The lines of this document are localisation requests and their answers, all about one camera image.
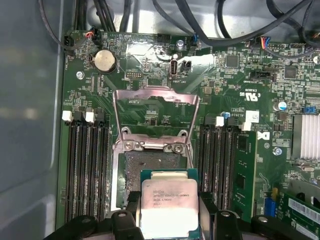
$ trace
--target chip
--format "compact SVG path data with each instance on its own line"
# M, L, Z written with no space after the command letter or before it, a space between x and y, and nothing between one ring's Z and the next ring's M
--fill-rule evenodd
M285 79L296 79L297 78L297 68L295 66L286 66L284 69Z
M228 68L237 68L239 66L239 58L236 55L226 56L226 64Z

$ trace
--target aluminum heatsink fin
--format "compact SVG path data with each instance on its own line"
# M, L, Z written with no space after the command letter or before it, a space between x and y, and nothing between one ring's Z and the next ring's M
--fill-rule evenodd
M320 116L294 116L292 157L320 159Z

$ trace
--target motherboard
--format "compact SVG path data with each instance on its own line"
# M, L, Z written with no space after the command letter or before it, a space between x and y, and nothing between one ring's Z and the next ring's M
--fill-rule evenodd
M68 41L84 34L70 32ZM308 48L268 47L284 56ZM274 216L274 194L290 180L320 179L318 155L293 151L295 117L319 113L319 53L284 59L256 41L215 48L197 36L89 38L65 56L56 228L125 208L144 169L196 168L199 191L212 193L219 209L245 221ZM144 150L132 141L118 149L127 134ZM164 151L141 140L168 136L185 139L188 154L182 145Z

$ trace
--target motherboard screw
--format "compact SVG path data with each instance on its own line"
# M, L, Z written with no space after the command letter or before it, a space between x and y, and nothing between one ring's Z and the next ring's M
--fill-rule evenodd
M85 77L85 74L83 71L77 71L75 75L76 75L76 78L79 80L84 79Z
M268 219L267 219L266 217L264 217L264 216L258 217L258 220L259 220L260 222L263 222L263 223L267 223L267 222L268 222Z
M280 147L275 147L272 153L276 156L280 156L282 154L282 149Z
M183 149L184 149L184 148L183 148L183 146L182 146L181 144L177 144L177 145L174 146L173 151L174 151L175 153L179 154L179 153L182 152Z
M126 141L124 143L125 150L132 150L134 148L134 143L132 141Z
M227 211L223 211L221 215L224 217L230 217L230 213L228 213Z
M185 46L185 42L180 39L180 40L176 41L175 45L179 50L182 50Z

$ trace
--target black cable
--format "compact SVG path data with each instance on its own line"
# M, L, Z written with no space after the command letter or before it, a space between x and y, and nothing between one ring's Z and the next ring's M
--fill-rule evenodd
M87 0L80 0L79 30L86 30L87 25Z
M231 36L229 35L229 33L226 29L226 25L224 23L224 15L223 15L224 3L225 3L225 0L218 0L218 8L217 8L216 15L217 15L218 25L219 25L219 28L220 28L222 35L226 39L230 39Z
M99 3L99 0L93 0L94 2L94 5L95 5L95 8L96 8L96 12L98 14L98 17L100 19L100 22L101 22L101 26L102 26L102 29L107 32L109 29L108 29L108 24L107 24L107 19L106 19L106 16L104 14L104 11L102 10L101 8L101 5Z
M306 36L306 24L312 9L312 6L314 5L314 0L309 4L309 6L307 7L305 14L303 16L303 21L302 21L302 36L303 36L303 40L309 44L310 46L314 47L314 48L320 48L320 42L319 41L312 41L310 39L308 39L308 37Z
M204 33L204 31L199 26L197 20L195 19L195 16L192 14L186 0L175 0L183 17L189 23L189 25L192 27L192 29L198 34L199 38L205 44L207 44L209 46L213 46L213 47L227 47L230 45L238 44L243 41L248 41L250 39L259 37L259 36L269 32L270 30L274 29L275 27L277 27L284 20L291 17L293 14L298 12L300 9L302 9L304 6L308 5L312 1L313 0L302 0L296 6L294 6L292 9L290 9L288 12L286 12L284 15L279 17L277 20L271 22L267 26L265 26L257 31L249 33L247 35L237 37L237 38L232 38L232 39L208 39L207 35Z
M114 20L112 19L111 12L110 12L108 4L106 3L106 0L100 0L99 2L100 2L102 10L104 12L104 15L106 18L106 23L107 23L107 26L109 27L110 32L116 32Z
M274 0L266 0L266 6L269 9L269 12L274 16L276 19L280 18L284 13L277 7ZM300 42L304 42L304 38L302 36L301 28L302 26L293 18L289 17L288 19L283 21L285 24L288 24L292 28L294 28L299 36Z
M44 26L46 28L46 30L48 31L49 35L52 37L52 39L59 44L62 48L64 48L65 50L69 50L69 51L73 51L77 48L79 48L87 39L85 37L83 37L82 39L80 39L74 46L68 46L63 44L54 34L54 32L52 31L47 16L46 16L46 12L45 12L45 8L44 8L44 2L43 0L38 0L38 4L39 4L39 9L40 9L40 15L42 18L42 21L44 23Z
M304 52L304 53L301 53L301 54L298 54L298 55L293 55L293 56L287 56L287 55L281 55L277 52L274 52L274 51L271 51L269 48L265 48L264 49L267 53L275 56L275 57L278 57L278 58L281 58L281 59L300 59L300 58L303 58L303 57L308 57L309 55L313 54L317 48L313 48L312 50L310 51L307 51L307 52Z
M74 1L73 29L79 30L80 0Z
M119 27L119 32L127 31L130 12L131 12L131 0L124 0L123 16L122 16L120 27Z
M187 28L185 28L184 26L182 26L180 23L178 23L176 20L174 20L172 17L170 17L159 5L159 3L157 2L157 0L152 0L153 6L155 8L155 10L165 19L167 20L169 23L173 24L174 26L176 26L178 29L180 29L181 31L185 32L186 34L192 36L194 33L190 30L188 30Z

